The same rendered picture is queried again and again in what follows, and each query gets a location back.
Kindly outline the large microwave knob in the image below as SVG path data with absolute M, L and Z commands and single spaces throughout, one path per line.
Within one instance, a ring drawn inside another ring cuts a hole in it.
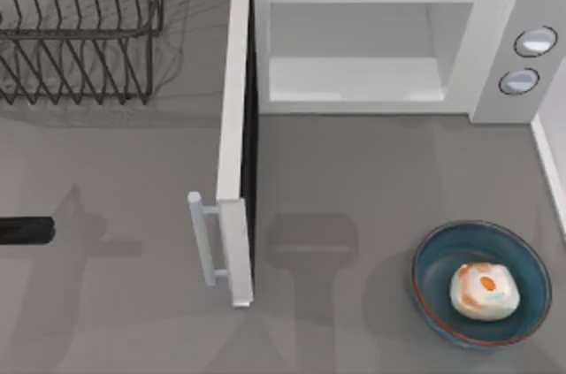
M 514 51 L 520 57 L 540 57 L 548 53 L 558 42 L 558 34 L 552 27 L 542 26 L 522 32 L 514 42 Z

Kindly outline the white bun with orange spot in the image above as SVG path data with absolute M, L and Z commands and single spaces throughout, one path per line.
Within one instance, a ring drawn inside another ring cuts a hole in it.
M 449 297 L 459 314 L 484 322 L 511 316 L 521 302 L 509 269 L 503 264 L 488 262 L 461 265 L 450 280 Z

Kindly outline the small microwave knob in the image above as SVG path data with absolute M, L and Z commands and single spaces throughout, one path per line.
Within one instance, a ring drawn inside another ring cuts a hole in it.
M 532 91 L 539 83 L 539 73 L 531 68 L 508 72 L 499 81 L 499 90 L 504 95 L 523 95 Z

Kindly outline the white microwave door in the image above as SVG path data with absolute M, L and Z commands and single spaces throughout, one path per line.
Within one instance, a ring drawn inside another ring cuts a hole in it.
M 254 0 L 230 0 L 216 202 L 235 308 L 254 301 L 257 136 Z

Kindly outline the blue bowl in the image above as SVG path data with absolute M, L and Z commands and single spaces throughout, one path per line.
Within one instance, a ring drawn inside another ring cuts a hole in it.
M 452 305 L 449 287 L 465 263 L 506 266 L 520 295 L 518 308 L 498 321 L 472 320 Z M 552 304 L 552 282 L 539 254 L 508 228 L 480 220 L 452 221 L 429 232 L 410 265 L 410 290 L 424 321 L 450 343 L 466 348 L 508 347 L 532 336 Z

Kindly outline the pale microwave oven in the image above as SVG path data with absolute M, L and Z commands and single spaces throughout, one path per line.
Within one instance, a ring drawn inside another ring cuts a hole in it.
M 530 122 L 566 62 L 566 0 L 254 0 L 264 114 L 464 114 Z M 524 31 L 552 27 L 545 55 L 514 51 Z M 504 95 L 508 72 L 538 85 Z

